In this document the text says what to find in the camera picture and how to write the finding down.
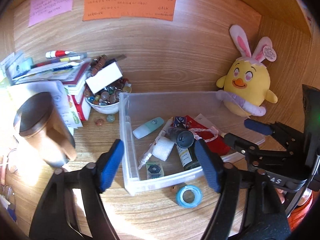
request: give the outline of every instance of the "pink sticky note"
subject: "pink sticky note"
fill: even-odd
[[[71,11],[73,0],[31,0],[29,26],[52,16]]]

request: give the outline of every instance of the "white foam roll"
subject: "white foam roll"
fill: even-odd
[[[166,161],[173,146],[174,142],[166,137],[161,137],[153,148],[152,155],[162,161]]]

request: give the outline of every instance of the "sticky note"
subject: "sticky note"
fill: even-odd
[[[172,21],[176,0],[84,0],[83,20],[147,17]]]
[[[29,26],[52,16],[71,11],[73,0],[31,0]]]

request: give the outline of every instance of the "highlighter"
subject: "highlighter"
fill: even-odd
[[[160,126],[164,124],[164,120],[161,117],[154,118],[143,125],[140,125],[132,133],[137,139],[147,136],[153,131],[157,130]]]

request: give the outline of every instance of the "plush toy eye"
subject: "plush toy eye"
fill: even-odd
[[[245,75],[244,75],[244,79],[246,81],[250,81],[252,79],[252,77],[253,77],[253,74],[252,74],[251,71],[246,72]]]
[[[239,69],[236,68],[235,71],[233,72],[233,75],[236,77],[237,75],[239,75]]]

